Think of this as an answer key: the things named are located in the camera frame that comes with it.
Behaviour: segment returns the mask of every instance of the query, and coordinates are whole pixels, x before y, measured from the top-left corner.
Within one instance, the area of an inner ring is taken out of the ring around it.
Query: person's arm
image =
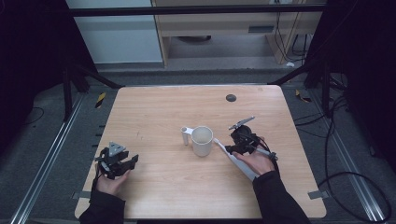
[[[104,175],[98,178],[96,190],[91,193],[90,206],[78,219],[81,224],[123,223],[125,201],[118,198],[117,194],[129,173],[127,171],[116,180],[108,179]]]
[[[236,152],[233,155],[259,175],[253,180],[253,188],[265,224],[311,223],[300,205],[287,193],[268,157],[258,151],[246,156]]]

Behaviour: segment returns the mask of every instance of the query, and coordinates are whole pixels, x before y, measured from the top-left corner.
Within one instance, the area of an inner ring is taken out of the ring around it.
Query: white handle
[[[247,176],[247,178],[249,178],[249,180],[253,181],[255,177],[258,177],[258,175],[254,173],[244,162],[238,160],[235,156],[230,155],[219,139],[213,138],[213,141],[217,143],[221,149],[223,149],[228,158],[230,158],[230,160]]]
[[[183,136],[184,145],[187,146],[189,144],[189,135],[192,134],[194,129],[184,127],[181,129],[181,135]]]

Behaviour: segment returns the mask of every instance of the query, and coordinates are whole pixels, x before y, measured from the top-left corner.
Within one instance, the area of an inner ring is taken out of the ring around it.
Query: white cabinet
[[[70,8],[151,7],[150,0],[66,0]],[[96,64],[162,63],[153,16],[75,17]]]

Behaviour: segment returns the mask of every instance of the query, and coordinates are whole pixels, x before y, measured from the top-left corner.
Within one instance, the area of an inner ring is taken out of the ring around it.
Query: mug handle
[[[192,131],[194,131],[194,129],[187,127],[183,127],[181,129],[181,135],[183,136],[184,146],[187,146],[189,144],[189,135],[192,134]]]

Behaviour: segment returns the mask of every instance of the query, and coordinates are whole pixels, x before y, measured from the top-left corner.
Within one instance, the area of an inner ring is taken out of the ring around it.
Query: white mug
[[[181,129],[184,145],[189,144],[189,137],[191,135],[192,150],[200,157],[209,155],[212,149],[213,132],[208,127],[199,126],[194,129],[184,127]]]

